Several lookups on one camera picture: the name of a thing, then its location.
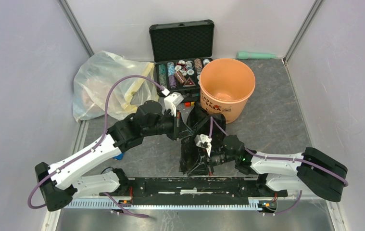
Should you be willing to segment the black trash bag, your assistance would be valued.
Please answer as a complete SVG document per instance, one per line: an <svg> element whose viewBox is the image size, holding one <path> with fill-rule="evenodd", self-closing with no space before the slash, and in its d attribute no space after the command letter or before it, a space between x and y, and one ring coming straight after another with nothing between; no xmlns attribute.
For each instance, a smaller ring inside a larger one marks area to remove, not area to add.
<svg viewBox="0 0 365 231"><path fill-rule="evenodd" d="M214 166L223 163L221 149L226 135L221 129L226 129L226 118L196 103L186 124L193 133L181 140L179 171L188 177L212 176Z"/></svg>

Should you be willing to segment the orange capybara trash bin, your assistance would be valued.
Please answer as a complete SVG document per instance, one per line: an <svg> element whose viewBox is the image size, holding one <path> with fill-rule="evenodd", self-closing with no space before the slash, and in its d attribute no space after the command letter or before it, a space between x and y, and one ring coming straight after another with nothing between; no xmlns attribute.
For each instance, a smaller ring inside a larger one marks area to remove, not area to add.
<svg viewBox="0 0 365 231"><path fill-rule="evenodd" d="M201 107L211 114L223 114L229 124L242 113L255 90L256 80L245 63L220 58L203 68L199 84Z"/></svg>

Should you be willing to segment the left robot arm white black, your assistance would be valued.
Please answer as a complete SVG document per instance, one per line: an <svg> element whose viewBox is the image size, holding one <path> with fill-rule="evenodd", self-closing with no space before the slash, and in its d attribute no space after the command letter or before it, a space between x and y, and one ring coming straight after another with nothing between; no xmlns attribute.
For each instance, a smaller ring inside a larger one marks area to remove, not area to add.
<svg viewBox="0 0 365 231"><path fill-rule="evenodd" d="M32 209L57 211L72 200L93 193L124 196L129 182L118 170L86 177L84 174L100 163L142 144L148 136L166 135L171 140L189 137L193 130L185 125L177 109L163 109L159 102L146 101L135 113L117 121L92 144L55 164L35 166L37 185L27 200Z"/></svg>

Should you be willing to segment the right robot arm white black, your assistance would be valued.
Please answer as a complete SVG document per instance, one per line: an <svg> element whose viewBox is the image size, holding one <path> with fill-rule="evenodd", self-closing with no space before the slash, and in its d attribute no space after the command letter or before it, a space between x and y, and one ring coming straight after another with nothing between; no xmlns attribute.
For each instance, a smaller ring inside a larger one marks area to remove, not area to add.
<svg viewBox="0 0 365 231"><path fill-rule="evenodd" d="M212 139L204 134L195 137L197 147L205 150L211 166L234 161L235 169L245 175L258 175L256 190L269 196L282 190L310 191L332 202L340 202L348 186L345 165L321 152L307 147L296 154L266 154L247 149L237 136L225 136L219 152L211 151Z"/></svg>

